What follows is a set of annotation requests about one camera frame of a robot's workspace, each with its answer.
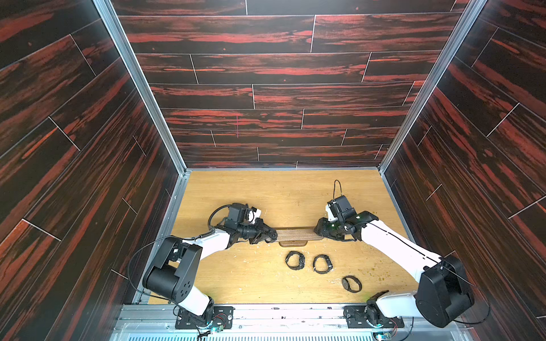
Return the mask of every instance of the wooden table surface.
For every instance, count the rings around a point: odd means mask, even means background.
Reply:
[[[233,202],[261,209],[264,223],[272,228],[315,226],[319,218],[326,217],[324,208],[336,179],[357,212],[370,211],[406,236],[376,170],[193,171],[173,235],[191,237],[206,232],[212,211]],[[226,214],[227,209],[219,211],[212,223]],[[286,266],[284,259],[291,250],[305,255],[304,269]],[[331,272],[313,272],[312,262],[319,254],[329,255],[334,265]],[[353,294],[343,288],[341,279],[347,275],[360,279],[361,292]],[[357,303],[383,290],[417,289],[415,280],[377,249],[364,242],[326,238],[297,248],[265,242],[235,244],[201,261],[195,285],[216,303]],[[151,297],[149,303],[166,301]]]

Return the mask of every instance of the cable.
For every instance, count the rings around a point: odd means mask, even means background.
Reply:
[[[343,195],[343,190],[341,189],[341,182],[339,180],[334,180],[334,192],[332,193],[332,199],[336,199],[336,181],[338,184],[340,184],[340,192],[341,195]]]
[[[436,261],[436,260],[434,260],[434,259],[432,259],[432,258],[426,256],[426,255],[425,255],[424,253],[422,253],[421,251],[419,251],[419,250],[415,249],[413,246],[407,244],[407,243],[404,242],[402,239],[398,238],[398,236],[393,235],[392,233],[390,233],[390,232],[387,231],[387,230],[383,230],[382,228],[380,228],[379,226],[377,226],[377,225],[374,224],[374,223],[368,223],[368,224],[373,225],[373,226],[377,227],[378,229],[380,229],[381,231],[390,234],[391,236],[395,237],[396,239],[398,239],[399,241],[401,241],[401,242],[404,243],[405,245],[409,246],[410,248],[412,248],[413,250],[415,250],[416,252],[418,252],[418,253],[421,254],[422,256],[424,256],[424,257],[430,259],[431,261],[435,262],[436,264],[440,264],[440,262],[438,262],[438,261]],[[444,266],[444,268],[445,268],[447,271],[449,271],[449,272],[451,272],[452,274],[454,274],[455,276],[457,276],[457,277],[459,277],[460,279],[462,279],[463,281],[465,281],[466,283],[472,285],[474,288],[476,288],[476,289],[478,289],[479,291],[481,291],[482,294],[483,294],[483,296],[485,297],[485,301],[486,301],[487,306],[488,306],[487,315],[486,315],[483,319],[481,319],[480,321],[477,321],[477,322],[462,322],[462,321],[457,321],[457,320],[453,320],[453,321],[458,322],[458,323],[467,324],[467,325],[479,325],[479,324],[485,322],[485,320],[487,320],[487,318],[491,315],[491,303],[489,302],[489,298],[487,297],[485,291],[483,291],[482,288],[480,288],[480,287],[478,287],[478,286],[476,286],[476,285],[470,283],[469,281],[467,281],[467,280],[464,279],[463,277],[459,276],[459,275],[456,274],[455,272],[451,271],[448,267]]]
[[[406,335],[405,338],[401,339],[400,341],[404,341],[405,339],[407,339],[408,337],[410,337],[411,335],[411,331],[413,330],[413,324],[415,322],[415,318],[411,318],[411,328],[409,329],[409,332],[408,332],[408,335]]]

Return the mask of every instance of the dark wood panel wall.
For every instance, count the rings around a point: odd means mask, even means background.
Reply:
[[[188,167],[377,166],[466,6],[112,2]]]
[[[0,27],[0,339],[106,340],[174,164],[91,0],[4,1]]]
[[[546,339],[544,13],[489,0],[386,172],[419,243],[486,292],[482,341]]]

